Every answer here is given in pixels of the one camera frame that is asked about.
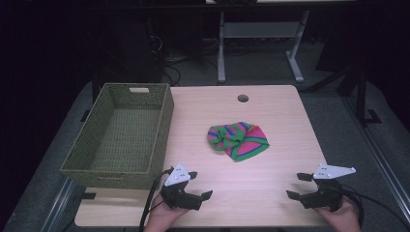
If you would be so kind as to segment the grey metal desk frame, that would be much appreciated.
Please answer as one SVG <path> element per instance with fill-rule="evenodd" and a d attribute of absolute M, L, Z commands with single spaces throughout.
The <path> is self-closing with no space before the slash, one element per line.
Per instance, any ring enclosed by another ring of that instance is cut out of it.
<path fill-rule="evenodd" d="M 286 59 L 295 80 L 302 83 L 305 79 L 296 60 L 296 55 L 305 32 L 309 11 L 304 11 L 299 21 L 284 22 L 228 22 L 224 18 L 224 12 L 220 13 L 219 23 L 219 52 L 217 60 L 218 83 L 224 83 L 225 39 L 294 39 L 294 45 L 285 52 Z"/>

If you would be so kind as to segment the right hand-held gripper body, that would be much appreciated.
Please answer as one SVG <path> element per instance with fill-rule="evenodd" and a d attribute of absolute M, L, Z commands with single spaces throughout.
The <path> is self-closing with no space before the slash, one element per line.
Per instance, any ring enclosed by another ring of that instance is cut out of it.
<path fill-rule="evenodd" d="M 341 167 L 320 163 L 311 173 L 317 191 L 300 195 L 300 202 L 306 209 L 328 207 L 332 212 L 339 209 L 343 196 L 339 177 L 354 174 L 355 167 Z"/>

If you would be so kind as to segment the person's left hand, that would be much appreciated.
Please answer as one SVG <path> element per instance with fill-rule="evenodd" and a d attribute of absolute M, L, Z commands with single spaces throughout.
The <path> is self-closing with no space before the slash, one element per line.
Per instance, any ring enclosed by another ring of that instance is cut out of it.
<path fill-rule="evenodd" d="M 188 209 L 170 208 L 163 203 L 160 194 L 153 199 L 152 207 L 144 232 L 165 232 L 179 217 L 189 211 Z"/>

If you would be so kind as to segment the dark metal stand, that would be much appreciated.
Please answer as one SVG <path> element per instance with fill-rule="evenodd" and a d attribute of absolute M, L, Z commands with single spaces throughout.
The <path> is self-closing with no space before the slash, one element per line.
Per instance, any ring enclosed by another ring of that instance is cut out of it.
<path fill-rule="evenodd" d="M 381 120 L 373 109 L 366 108 L 366 76 L 361 68 L 348 66 L 342 72 L 342 81 L 337 92 L 343 96 L 350 96 L 356 91 L 355 116 L 363 127 L 368 124 L 381 124 Z"/>

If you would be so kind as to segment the aluminium rail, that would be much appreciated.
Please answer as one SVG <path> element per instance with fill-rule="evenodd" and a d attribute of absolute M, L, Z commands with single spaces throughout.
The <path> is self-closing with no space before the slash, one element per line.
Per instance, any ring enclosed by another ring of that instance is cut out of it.
<path fill-rule="evenodd" d="M 392 167 L 385 158 L 382 150 L 377 145 L 373 134 L 368 128 L 369 125 L 379 125 L 382 121 L 373 109 L 366 109 L 365 118 L 360 119 L 356 112 L 356 105 L 352 100 L 349 98 L 342 98 L 341 101 L 372 152 L 375 164 L 380 170 L 395 199 L 395 202 L 398 205 L 398 208 L 404 216 L 403 224 L 409 226 L 410 228 L 410 195 L 406 192 L 405 188 L 399 181 Z"/>
<path fill-rule="evenodd" d="M 70 197 L 75 188 L 75 183 L 70 178 L 65 178 L 62 186 L 52 201 L 51 209 L 46 215 L 41 232 L 55 232 L 57 225 L 69 203 Z"/>

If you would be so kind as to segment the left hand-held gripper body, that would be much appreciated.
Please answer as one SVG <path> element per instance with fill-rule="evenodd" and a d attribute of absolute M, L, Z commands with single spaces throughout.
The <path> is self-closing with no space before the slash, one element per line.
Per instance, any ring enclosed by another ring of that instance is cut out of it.
<path fill-rule="evenodd" d="M 161 196 L 170 208 L 181 208 L 198 211 L 201 207 L 201 196 L 185 192 L 190 181 L 189 171 L 182 163 L 172 168 L 169 177 L 161 187 Z"/>

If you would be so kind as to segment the striped pink green cloth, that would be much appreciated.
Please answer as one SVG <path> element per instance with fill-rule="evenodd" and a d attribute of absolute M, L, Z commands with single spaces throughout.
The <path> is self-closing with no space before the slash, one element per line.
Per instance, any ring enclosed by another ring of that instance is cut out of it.
<path fill-rule="evenodd" d="M 245 122 L 211 126 L 207 140 L 214 150 L 224 151 L 233 161 L 251 159 L 270 147 L 263 130 Z"/>

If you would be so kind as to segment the person's right hand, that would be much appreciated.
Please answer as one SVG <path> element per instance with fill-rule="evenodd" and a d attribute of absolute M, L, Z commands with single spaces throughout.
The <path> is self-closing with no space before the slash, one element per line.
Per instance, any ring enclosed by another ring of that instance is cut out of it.
<path fill-rule="evenodd" d="M 324 218 L 336 232 L 362 232 L 357 210 L 353 203 L 343 196 L 340 208 L 331 212 L 327 208 L 314 208 L 314 211 Z"/>

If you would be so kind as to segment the green woven basket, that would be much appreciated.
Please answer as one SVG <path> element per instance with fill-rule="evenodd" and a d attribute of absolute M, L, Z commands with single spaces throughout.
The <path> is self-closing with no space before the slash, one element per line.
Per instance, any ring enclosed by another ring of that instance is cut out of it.
<path fill-rule="evenodd" d="M 149 189 L 162 172 L 173 109 L 167 84 L 104 84 L 61 172 L 88 188 Z"/>

